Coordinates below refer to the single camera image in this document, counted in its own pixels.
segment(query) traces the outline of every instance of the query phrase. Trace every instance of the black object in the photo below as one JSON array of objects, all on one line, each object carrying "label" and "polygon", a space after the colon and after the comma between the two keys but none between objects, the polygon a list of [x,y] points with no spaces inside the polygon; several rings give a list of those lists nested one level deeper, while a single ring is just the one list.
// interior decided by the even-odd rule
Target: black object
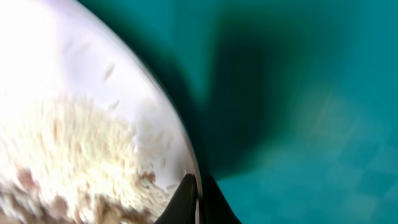
[{"label": "black object", "polygon": [[[208,176],[203,183],[200,203],[200,224],[241,224],[229,207],[216,181]],[[187,174],[164,213],[155,224],[195,224],[198,189],[195,176]]]}]

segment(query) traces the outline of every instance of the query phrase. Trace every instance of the white rice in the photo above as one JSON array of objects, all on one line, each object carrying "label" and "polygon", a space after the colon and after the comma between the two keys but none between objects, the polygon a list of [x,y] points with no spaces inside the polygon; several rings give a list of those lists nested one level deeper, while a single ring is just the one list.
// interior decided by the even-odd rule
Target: white rice
[{"label": "white rice", "polygon": [[176,186],[164,192],[154,184],[153,154],[137,149],[135,135],[134,124],[86,100],[41,102],[18,119],[1,121],[2,212],[23,223],[46,216],[71,223],[153,223]]}]

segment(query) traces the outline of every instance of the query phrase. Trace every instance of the white plate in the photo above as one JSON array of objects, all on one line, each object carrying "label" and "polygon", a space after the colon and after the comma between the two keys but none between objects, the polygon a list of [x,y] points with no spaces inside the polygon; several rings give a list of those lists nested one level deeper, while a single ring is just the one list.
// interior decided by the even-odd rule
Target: white plate
[{"label": "white plate", "polygon": [[192,146],[170,101],[139,59],[80,3],[1,1],[0,27],[2,108],[17,113],[49,93],[90,95],[103,107],[118,102],[115,115],[152,124],[151,130],[138,125],[139,149],[146,148],[149,134],[169,130],[174,137],[166,163],[162,156],[154,159],[156,184],[179,184],[192,173],[201,190]]}]

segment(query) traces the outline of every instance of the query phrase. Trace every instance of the teal surface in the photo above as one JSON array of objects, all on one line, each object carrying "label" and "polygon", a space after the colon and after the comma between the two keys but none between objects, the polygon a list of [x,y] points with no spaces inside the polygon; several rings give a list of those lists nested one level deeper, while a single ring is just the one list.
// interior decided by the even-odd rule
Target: teal surface
[{"label": "teal surface", "polygon": [[81,2],[154,71],[243,223],[398,223],[398,1]]}]

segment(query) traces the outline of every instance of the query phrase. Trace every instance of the checkered pattern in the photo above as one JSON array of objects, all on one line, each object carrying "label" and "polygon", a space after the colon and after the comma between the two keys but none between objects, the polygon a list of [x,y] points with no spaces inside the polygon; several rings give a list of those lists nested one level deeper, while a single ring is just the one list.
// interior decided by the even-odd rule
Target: checkered pattern
[{"label": "checkered pattern", "polygon": [[262,169],[219,182],[243,223],[398,223],[398,131],[366,108],[324,111],[311,144],[268,150]]}]

